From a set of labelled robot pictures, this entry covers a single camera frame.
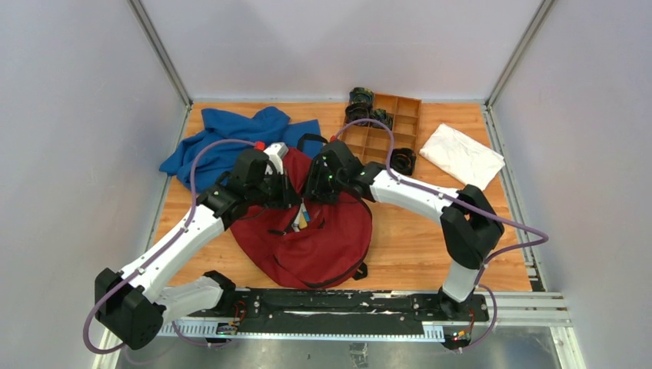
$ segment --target metal floor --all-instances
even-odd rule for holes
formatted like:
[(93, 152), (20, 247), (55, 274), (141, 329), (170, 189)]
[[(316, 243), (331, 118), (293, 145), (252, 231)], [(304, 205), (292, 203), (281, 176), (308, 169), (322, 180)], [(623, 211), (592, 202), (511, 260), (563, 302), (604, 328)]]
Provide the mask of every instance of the metal floor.
[[(480, 337), (483, 327), (474, 330)], [(193, 369), (385, 369), (385, 368), (559, 368), (550, 328), (497, 327), (480, 346), (462, 355), (444, 352), (440, 344), (408, 342), (242, 340), (208, 350), (177, 338), (159, 337), (131, 352), (147, 361), (172, 349), (151, 364), (129, 364), (121, 354), (118, 368)]]

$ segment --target white cloth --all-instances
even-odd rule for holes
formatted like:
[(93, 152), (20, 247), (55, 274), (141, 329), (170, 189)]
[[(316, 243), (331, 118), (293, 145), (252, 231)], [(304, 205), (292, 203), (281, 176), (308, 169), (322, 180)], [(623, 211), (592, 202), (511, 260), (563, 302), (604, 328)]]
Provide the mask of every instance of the white cloth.
[(447, 125), (437, 128), (419, 154), (460, 182), (481, 190), (505, 166), (502, 155)]

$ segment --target wooden floor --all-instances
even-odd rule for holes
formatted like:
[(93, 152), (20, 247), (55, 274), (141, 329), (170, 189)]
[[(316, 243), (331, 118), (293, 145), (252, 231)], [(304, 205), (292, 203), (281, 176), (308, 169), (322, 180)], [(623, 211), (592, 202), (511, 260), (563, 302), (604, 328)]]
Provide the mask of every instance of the wooden floor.
[[(280, 108), (291, 117), (292, 122), (318, 119), (321, 133), (325, 137), (333, 135), (341, 127), (344, 118), (345, 104), (343, 103), (197, 103), (192, 109), (186, 136), (195, 135), (203, 129), (201, 120), (203, 108), (219, 108), (253, 116), (268, 105)], [(421, 108), (418, 148), (423, 146), (440, 123), (446, 123), (475, 140), (489, 145), (478, 105), (423, 104)], [(463, 187), (460, 182), (419, 155), (414, 178), (442, 187)], [(509, 217), (507, 202), (498, 177), (489, 184), (485, 194), (500, 216)], [(158, 226), (157, 240), (182, 218), (190, 203), (190, 191), (174, 178)], [(371, 204), (371, 210), (374, 214), (374, 235), (365, 260), (369, 266), (369, 276), (360, 281), (351, 279), (338, 288), (438, 289), (444, 282), (451, 263), (441, 229), (431, 221), (393, 205)], [(516, 243), (514, 229), (507, 228), (498, 248), (514, 243)], [(239, 287), (278, 287), (247, 258), (229, 231), (201, 249), (172, 278), (170, 285), (193, 281), (210, 270), (221, 272)], [(523, 258), (518, 251), (508, 252), (494, 259), (482, 281), (497, 291), (531, 290)]]

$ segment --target black tape roll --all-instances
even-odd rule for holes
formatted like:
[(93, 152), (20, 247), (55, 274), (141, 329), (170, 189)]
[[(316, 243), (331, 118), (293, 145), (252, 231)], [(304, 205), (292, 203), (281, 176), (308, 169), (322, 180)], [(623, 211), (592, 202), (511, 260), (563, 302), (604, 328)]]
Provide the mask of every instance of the black tape roll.
[(389, 166), (402, 175), (412, 175), (416, 161), (417, 155), (411, 148), (395, 148), (391, 152)]
[[(356, 102), (347, 106), (344, 113), (347, 117), (347, 123), (350, 121), (357, 121), (358, 119), (369, 118), (371, 113), (371, 104), (366, 102)], [(359, 123), (358, 125), (369, 125), (367, 122)]]

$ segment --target blue cloth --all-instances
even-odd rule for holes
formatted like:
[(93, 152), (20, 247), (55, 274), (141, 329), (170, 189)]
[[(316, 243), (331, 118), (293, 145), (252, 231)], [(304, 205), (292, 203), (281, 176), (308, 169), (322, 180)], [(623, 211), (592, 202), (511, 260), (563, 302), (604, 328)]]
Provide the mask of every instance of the blue cloth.
[[(305, 133), (320, 134), (317, 120), (290, 124), (290, 117), (275, 107), (260, 110), (253, 118), (218, 109), (203, 109), (204, 131), (183, 140), (170, 158), (163, 161), (160, 171), (176, 175), (190, 189), (190, 168), (197, 154), (209, 144), (223, 138), (239, 138), (246, 141), (263, 141), (266, 145), (284, 142), (296, 148)], [(233, 169), (240, 152), (251, 146), (244, 144), (218, 145), (206, 152), (197, 164), (195, 186), (202, 192), (215, 183), (225, 171)], [(321, 149), (321, 143), (306, 141), (303, 152), (313, 158)]]

